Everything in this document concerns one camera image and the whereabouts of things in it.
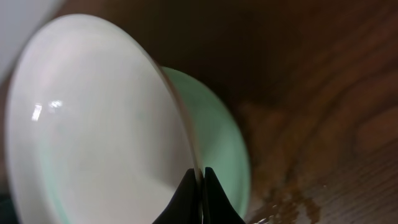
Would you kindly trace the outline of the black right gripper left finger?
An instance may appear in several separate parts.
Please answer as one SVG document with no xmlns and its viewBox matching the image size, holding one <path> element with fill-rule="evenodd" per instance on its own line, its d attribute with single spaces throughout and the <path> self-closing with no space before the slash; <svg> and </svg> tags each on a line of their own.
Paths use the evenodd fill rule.
<svg viewBox="0 0 398 224">
<path fill-rule="evenodd" d="M 199 224 L 200 193 L 194 169 L 186 171 L 173 197 L 153 224 Z"/>
</svg>

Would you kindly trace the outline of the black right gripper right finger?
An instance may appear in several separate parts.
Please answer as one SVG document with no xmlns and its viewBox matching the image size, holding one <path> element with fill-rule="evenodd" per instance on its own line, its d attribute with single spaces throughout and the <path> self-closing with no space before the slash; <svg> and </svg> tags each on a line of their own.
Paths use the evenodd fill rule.
<svg viewBox="0 0 398 224">
<path fill-rule="evenodd" d="M 205 168 L 202 189 L 203 224 L 245 224 L 230 204 L 211 167 Z"/>
</svg>

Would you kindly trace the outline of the light green plate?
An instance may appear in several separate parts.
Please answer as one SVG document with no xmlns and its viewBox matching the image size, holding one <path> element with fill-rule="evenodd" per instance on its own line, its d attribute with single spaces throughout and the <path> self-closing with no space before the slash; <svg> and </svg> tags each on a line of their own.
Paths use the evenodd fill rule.
<svg viewBox="0 0 398 224">
<path fill-rule="evenodd" d="M 244 218 L 251 194 L 251 169 L 239 126 L 206 85 L 178 70 L 162 69 L 189 112 L 202 164 L 214 170 L 229 202 Z"/>
</svg>

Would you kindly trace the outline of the white plate with stain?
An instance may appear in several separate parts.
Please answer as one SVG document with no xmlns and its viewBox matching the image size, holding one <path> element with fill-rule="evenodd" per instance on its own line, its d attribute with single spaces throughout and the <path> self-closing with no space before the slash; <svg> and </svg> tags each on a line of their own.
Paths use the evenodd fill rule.
<svg viewBox="0 0 398 224">
<path fill-rule="evenodd" d="M 8 97 L 7 170 L 21 223 L 152 223 L 195 167 L 170 80 L 99 17 L 41 28 Z"/>
</svg>

